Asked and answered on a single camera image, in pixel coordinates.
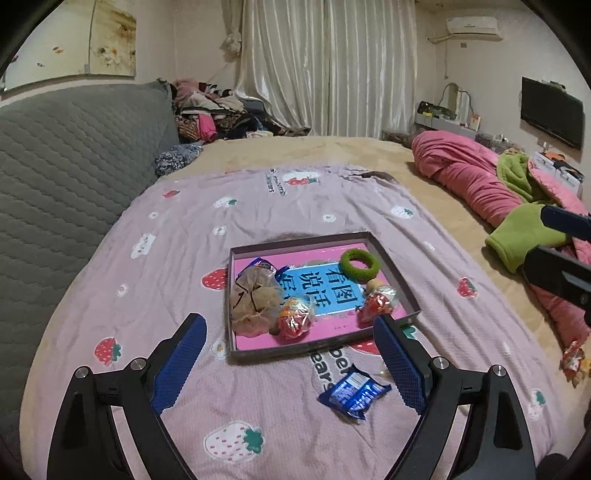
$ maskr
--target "cable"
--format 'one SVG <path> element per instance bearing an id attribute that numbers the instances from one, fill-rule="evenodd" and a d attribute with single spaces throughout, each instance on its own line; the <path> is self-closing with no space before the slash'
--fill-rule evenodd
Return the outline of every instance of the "cable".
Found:
<path id="1" fill-rule="evenodd" d="M 472 108 L 472 97 L 470 96 L 470 92 L 468 92 L 467 90 L 461 90 L 459 85 L 455 82 L 449 82 L 447 85 L 445 85 L 445 87 L 443 88 L 443 93 L 441 94 L 441 100 L 439 100 L 439 103 L 437 105 L 438 106 L 441 105 L 441 102 L 443 101 L 443 97 L 445 97 L 445 91 L 447 90 L 447 87 L 449 87 L 450 85 L 455 85 L 457 87 L 458 92 L 465 93 L 468 95 L 468 106 L 470 107 L 470 110 L 472 111 L 472 115 L 474 115 L 474 109 Z"/>

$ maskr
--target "green cloth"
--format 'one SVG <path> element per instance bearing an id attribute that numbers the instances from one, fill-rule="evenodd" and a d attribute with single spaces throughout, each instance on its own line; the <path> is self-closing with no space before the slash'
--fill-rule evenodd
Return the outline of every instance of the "green cloth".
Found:
<path id="1" fill-rule="evenodd" d="M 561 247 L 566 234 L 544 226 L 540 220 L 541 203 L 524 203 L 511 210 L 505 220 L 485 240 L 495 249 L 511 273 L 525 261 L 528 251 L 537 245 Z"/>
<path id="2" fill-rule="evenodd" d="M 530 156 L 526 153 L 500 155 L 496 164 L 496 176 L 524 202 L 549 202 L 550 198 L 530 176 L 527 169 L 529 159 Z"/>

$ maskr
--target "tv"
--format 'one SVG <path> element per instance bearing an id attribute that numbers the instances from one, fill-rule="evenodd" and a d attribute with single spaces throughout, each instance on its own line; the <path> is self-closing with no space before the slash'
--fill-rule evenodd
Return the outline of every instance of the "tv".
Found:
<path id="1" fill-rule="evenodd" d="M 521 119 L 569 147 L 583 147 L 583 102 L 558 87 L 523 77 Z"/>

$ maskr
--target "air conditioner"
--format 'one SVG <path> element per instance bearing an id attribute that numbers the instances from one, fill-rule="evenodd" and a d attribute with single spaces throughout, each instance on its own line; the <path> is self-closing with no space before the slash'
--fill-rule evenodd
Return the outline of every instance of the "air conditioner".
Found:
<path id="1" fill-rule="evenodd" d="M 501 41 L 499 22 L 495 17 L 453 17 L 447 19 L 453 38 Z"/>

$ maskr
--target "plush ring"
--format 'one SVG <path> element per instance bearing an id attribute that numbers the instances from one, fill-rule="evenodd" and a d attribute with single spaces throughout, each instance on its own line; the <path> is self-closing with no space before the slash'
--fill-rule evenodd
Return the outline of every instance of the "plush ring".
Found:
<path id="1" fill-rule="evenodd" d="M 351 260 L 357 260 L 365 264 L 367 268 L 357 268 L 351 264 Z M 375 278 L 379 272 L 378 260 L 365 250 L 352 248 L 340 257 L 339 267 L 341 272 L 356 283 L 367 283 Z"/>

